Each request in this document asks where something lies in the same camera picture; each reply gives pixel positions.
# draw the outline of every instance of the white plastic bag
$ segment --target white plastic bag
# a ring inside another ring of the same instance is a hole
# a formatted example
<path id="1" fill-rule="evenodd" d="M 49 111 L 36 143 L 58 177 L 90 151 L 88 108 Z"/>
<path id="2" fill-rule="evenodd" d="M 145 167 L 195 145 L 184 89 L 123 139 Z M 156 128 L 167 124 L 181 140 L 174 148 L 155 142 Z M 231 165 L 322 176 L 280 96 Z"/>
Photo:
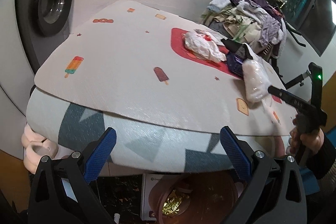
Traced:
<path id="1" fill-rule="evenodd" d="M 215 63 L 226 61 L 225 54 L 219 51 L 218 46 L 209 35 L 187 32 L 184 37 L 184 46 Z"/>
<path id="2" fill-rule="evenodd" d="M 243 65 L 243 75 L 246 90 L 246 99 L 250 102 L 260 102 L 268 95 L 271 82 L 262 63 L 247 59 Z"/>
<path id="3" fill-rule="evenodd" d="M 211 37 L 211 39 L 216 43 L 217 46 L 224 46 L 223 42 L 221 41 L 222 39 L 227 40 L 227 37 L 222 35 L 219 32 L 215 32 L 213 30 L 211 31 L 204 31 L 204 30 L 200 30 L 200 29 L 194 29 L 194 31 L 196 33 L 199 34 L 207 34 Z"/>

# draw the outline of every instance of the pink shoe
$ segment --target pink shoe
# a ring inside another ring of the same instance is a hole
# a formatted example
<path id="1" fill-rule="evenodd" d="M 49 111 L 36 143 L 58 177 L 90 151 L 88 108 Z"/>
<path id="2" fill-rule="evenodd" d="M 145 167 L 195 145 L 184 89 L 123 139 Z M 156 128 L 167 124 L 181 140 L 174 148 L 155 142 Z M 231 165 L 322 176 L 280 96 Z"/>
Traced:
<path id="1" fill-rule="evenodd" d="M 42 142 L 46 138 L 42 135 L 35 133 L 29 126 L 29 124 L 26 124 L 25 131 L 21 136 L 21 143 L 23 147 L 27 148 L 30 142 Z"/>
<path id="2" fill-rule="evenodd" d="M 37 166 L 44 155 L 48 155 L 51 159 L 54 159 L 58 152 L 58 144 L 45 140 L 41 142 L 30 142 L 26 147 L 23 163 L 26 169 L 35 174 Z"/>

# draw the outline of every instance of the metal screw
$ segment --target metal screw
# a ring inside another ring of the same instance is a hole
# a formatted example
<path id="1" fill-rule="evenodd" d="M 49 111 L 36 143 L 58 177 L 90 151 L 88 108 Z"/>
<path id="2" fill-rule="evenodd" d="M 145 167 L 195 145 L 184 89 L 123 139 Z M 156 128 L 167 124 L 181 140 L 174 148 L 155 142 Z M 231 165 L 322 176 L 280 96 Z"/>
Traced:
<path id="1" fill-rule="evenodd" d="M 293 156 L 288 156 L 287 157 L 287 160 L 290 161 L 290 162 L 295 162 L 295 159 Z"/>
<path id="2" fill-rule="evenodd" d="M 71 154 L 71 156 L 72 156 L 74 159 L 77 159 L 77 158 L 79 158 L 79 157 L 80 157 L 80 155 L 81 155 L 81 153 L 80 153 L 80 152 L 78 152 L 78 151 L 76 151 L 76 152 L 73 152 L 73 153 Z"/>
<path id="3" fill-rule="evenodd" d="M 258 158 L 260 158 L 260 159 L 262 159 L 262 158 L 265 156 L 264 152 L 262 152 L 262 151 L 257 151 L 257 152 L 255 153 L 255 155 L 256 155 Z"/>
<path id="4" fill-rule="evenodd" d="M 43 156 L 41 159 L 41 162 L 46 162 L 48 161 L 49 157 L 48 156 Z"/>

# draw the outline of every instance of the gold foil wrapper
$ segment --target gold foil wrapper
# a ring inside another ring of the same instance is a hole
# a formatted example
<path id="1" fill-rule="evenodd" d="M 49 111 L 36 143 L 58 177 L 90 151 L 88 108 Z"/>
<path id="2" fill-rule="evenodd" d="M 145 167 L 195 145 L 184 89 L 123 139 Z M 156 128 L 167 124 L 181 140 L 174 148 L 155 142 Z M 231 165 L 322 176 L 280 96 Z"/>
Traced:
<path id="1" fill-rule="evenodd" d="M 173 190 L 167 197 L 166 202 L 163 205 L 162 213 L 166 216 L 177 215 L 179 211 L 179 206 L 187 198 L 189 198 L 188 195 L 181 193 L 178 190 Z"/>

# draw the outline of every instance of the black sleeve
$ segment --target black sleeve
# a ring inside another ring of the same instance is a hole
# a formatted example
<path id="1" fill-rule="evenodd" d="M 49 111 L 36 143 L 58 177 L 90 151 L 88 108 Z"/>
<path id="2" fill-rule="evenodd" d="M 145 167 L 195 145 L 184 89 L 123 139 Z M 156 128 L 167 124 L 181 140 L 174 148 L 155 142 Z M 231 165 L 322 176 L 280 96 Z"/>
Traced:
<path id="1" fill-rule="evenodd" d="M 336 149 L 327 138 L 324 136 L 324 143 L 319 152 L 307 160 L 307 167 L 313 172 L 317 179 L 323 178 L 336 159 Z"/>

